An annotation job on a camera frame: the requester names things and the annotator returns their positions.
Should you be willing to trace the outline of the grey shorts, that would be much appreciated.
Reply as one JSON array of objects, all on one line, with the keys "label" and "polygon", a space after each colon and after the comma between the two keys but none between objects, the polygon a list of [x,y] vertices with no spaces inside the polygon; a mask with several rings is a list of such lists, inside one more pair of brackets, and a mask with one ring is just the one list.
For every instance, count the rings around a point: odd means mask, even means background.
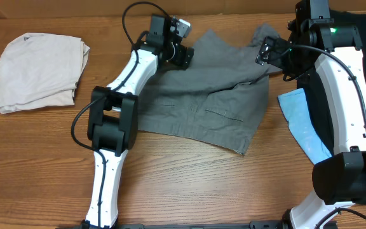
[{"label": "grey shorts", "polygon": [[243,47],[208,30],[194,44],[186,70],[163,68],[139,95],[138,128],[185,137],[244,155],[268,107],[269,75],[278,68],[255,59],[264,38],[279,38],[268,24]]}]

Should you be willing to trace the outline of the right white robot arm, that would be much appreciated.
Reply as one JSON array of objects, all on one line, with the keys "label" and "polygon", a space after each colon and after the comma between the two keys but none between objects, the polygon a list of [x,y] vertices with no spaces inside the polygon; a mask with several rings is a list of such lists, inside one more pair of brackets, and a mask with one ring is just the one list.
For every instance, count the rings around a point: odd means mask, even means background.
[{"label": "right white robot arm", "polygon": [[334,154],[313,167],[313,191],[280,220],[251,228],[335,228],[337,214],[366,204],[366,82],[357,26],[337,24],[327,1],[300,1],[288,39],[266,37],[256,62],[291,81],[316,73],[332,120]]}]

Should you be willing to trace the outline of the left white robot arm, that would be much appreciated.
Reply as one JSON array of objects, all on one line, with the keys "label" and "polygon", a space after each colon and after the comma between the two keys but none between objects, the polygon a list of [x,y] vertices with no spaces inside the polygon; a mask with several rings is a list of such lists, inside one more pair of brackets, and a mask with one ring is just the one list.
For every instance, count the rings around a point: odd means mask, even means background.
[{"label": "left white robot arm", "polygon": [[153,15],[150,29],[133,44],[120,75],[91,93],[87,136],[95,157],[91,203],[83,228],[114,228],[118,220],[121,171],[138,132],[139,94],[161,64],[187,69],[194,56],[185,47],[191,24],[176,17]]}]

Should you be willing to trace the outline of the light blue garment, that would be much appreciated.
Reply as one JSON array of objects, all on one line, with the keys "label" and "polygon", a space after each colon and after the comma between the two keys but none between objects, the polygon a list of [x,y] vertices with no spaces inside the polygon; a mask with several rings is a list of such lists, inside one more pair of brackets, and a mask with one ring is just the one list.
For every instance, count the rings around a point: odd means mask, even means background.
[{"label": "light blue garment", "polygon": [[278,96],[281,111],[288,122],[288,129],[313,164],[332,155],[317,135],[308,111],[308,104],[302,88]]}]

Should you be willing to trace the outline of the beige folded garment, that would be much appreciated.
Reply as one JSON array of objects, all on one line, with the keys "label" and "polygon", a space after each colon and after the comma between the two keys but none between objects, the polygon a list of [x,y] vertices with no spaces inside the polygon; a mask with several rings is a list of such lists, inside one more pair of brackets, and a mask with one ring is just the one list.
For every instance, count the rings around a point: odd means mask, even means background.
[{"label": "beige folded garment", "polygon": [[90,47],[73,36],[25,33],[0,57],[0,113],[73,106]]}]

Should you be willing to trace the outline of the cardboard backboard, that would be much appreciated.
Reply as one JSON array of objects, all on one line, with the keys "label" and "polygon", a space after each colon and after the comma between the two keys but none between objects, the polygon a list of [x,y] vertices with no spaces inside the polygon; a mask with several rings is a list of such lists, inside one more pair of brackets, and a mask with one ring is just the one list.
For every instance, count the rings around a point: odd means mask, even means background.
[{"label": "cardboard backboard", "polygon": [[[0,0],[0,18],[120,16],[134,0]],[[293,13],[298,0],[151,0],[171,15]],[[366,11],[366,0],[330,0],[338,11]]]}]

